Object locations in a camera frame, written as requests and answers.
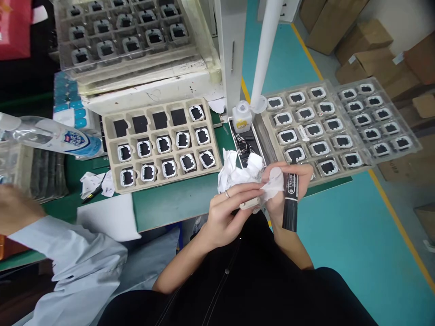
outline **beige tray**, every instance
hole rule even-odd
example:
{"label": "beige tray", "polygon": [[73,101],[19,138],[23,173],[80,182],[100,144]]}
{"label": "beige tray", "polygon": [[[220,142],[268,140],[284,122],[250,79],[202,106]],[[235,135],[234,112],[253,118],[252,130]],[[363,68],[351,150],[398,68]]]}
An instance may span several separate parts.
{"label": "beige tray", "polygon": [[[189,114],[189,107],[193,105],[202,105],[205,119],[198,122],[193,122]],[[186,117],[186,124],[174,126],[171,111],[183,109]],[[153,114],[165,112],[168,122],[167,128],[155,128]],[[144,133],[135,133],[133,126],[133,118],[144,115],[147,119],[147,131]],[[114,127],[114,121],[124,119],[127,122],[127,135],[125,137],[117,137]],[[219,147],[216,142],[214,134],[213,122],[210,115],[208,103],[204,98],[191,99],[188,101],[178,101],[166,103],[162,105],[149,106],[122,113],[111,115],[104,115],[102,118],[103,128],[106,135],[107,152],[112,170],[113,181],[115,184],[115,191],[117,193],[128,193],[142,189],[153,188],[167,183],[173,183],[180,180],[190,179],[193,177],[219,172],[222,168],[222,162],[219,153]],[[210,137],[210,143],[205,145],[198,145],[195,136],[197,128],[206,127]],[[187,149],[178,149],[175,145],[176,134],[180,131],[188,131],[190,134],[190,147]],[[172,151],[166,154],[160,154],[157,150],[156,139],[160,136],[169,135],[171,139]],[[140,158],[137,153],[137,143],[139,139],[149,138],[151,142],[151,155],[146,158]],[[118,158],[118,146],[129,144],[131,149],[131,159],[128,162],[121,163]],[[203,151],[209,150],[213,153],[216,165],[210,168],[204,168],[200,162],[199,155]],[[180,158],[185,154],[192,154],[196,163],[196,170],[185,172],[182,169]],[[173,158],[177,166],[177,175],[166,179],[162,172],[162,161]],[[140,174],[144,164],[152,164],[156,166],[157,176],[153,182],[144,182],[141,180]],[[121,185],[121,172],[125,169],[133,169],[135,172],[135,183],[130,187]]]}

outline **crumpled white tissue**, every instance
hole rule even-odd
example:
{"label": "crumpled white tissue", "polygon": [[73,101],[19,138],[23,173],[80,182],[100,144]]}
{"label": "crumpled white tissue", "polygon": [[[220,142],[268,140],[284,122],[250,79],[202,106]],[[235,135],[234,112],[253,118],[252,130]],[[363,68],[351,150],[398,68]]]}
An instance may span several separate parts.
{"label": "crumpled white tissue", "polygon": [[[246,182],[261,182],[263,175],[263,158],[260,155],[251,153],[248,158],[248,166],[246,168],[238,168],[236,166],[237,152],[227,151],[223,149],[224,165],[217,176],[217,190],[219,193],[231,188],[239,183]],[[279,167],[271,170],[269,182],[262,189],[265,191],[260,197],[261,204],[264,204],[269,199],[273,198],[278,191],[284,190],[284,177]]]}
{"label": "crumpled white tissue", "polygon": [[97,189],[101,182],[102,192],[101,194],[106,197],[112,197],[115,193],[115,185],[113,184],[112,171],[107,173],[94,174],[92,172],[86,172],[83,177],[80,178],[82,183],[82,194],[80,198],[85,199],[95,189]]}

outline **hand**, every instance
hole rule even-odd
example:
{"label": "hand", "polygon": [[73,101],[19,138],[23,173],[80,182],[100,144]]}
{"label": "hand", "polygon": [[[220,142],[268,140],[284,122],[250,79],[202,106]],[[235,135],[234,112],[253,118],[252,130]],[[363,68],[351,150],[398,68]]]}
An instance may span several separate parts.
{"label": "hand", "polygon": [[[283,173],[294,173],[299,175],[299,197],[300,201],[308,190],[308,184],[311,180],[311,176],[313,175],[313,167],[309,164],[292,164],[289,165],[287,162],[277,162],[270,164],[264,170],[262,181],[269,181],[269,174],[271,169],[274,167],[280,167]],[[282,226],[282,216],[284,214],[284,192],[278,192],[275,197],[269,199],[266,202],[266,209],[269,212],[269,216],[271,217],[272,222],[276,226]]]}
{"label": "hand", "polygon": [[241,183],[227,190],[230,198],[221,193],[210,201],[208,220],[197,235],[207,252],[231,243],[239,235],[254,207],[239,210],[236,216],[232,216],[231,212],[239,208],[240,204],[261,196],[264,193],[260,190],[263,185],[256,182]]}
{"label": "hand", "polygon": [[0,234],[11,235],[46,215],[38,203],[13,185],[0,185]]}

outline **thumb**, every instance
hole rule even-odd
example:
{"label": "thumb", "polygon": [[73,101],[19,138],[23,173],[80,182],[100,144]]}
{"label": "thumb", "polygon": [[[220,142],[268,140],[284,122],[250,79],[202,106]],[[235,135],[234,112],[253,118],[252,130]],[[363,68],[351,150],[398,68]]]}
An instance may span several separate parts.
{"label": "thumb", "polygon": [[245,210],[239,210],[236,216],[234,216],[231,223],[228,225],[227,231],[230,234],[237,236],[241,232],[243,226],[245,225],[245,222],[251,216],[253,211],[253,207]]}

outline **bottle cap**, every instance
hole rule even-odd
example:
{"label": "bottle cap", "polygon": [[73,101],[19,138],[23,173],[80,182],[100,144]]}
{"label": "bottle cap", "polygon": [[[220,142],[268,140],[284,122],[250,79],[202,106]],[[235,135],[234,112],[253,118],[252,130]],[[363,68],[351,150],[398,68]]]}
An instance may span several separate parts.
{"label": "bottle cap", "polygon": [[12,131],[17,129],[20,124],[21,124],[20,118],[0,112],[0,129],[6,131]]}
{"label": "bottle cap", "polygon": [[267,108],[267,99],[263,95],[260,95],[258,102],[255,106],[251,106],[252,112],[257,114],[263,112],[266,108]]}

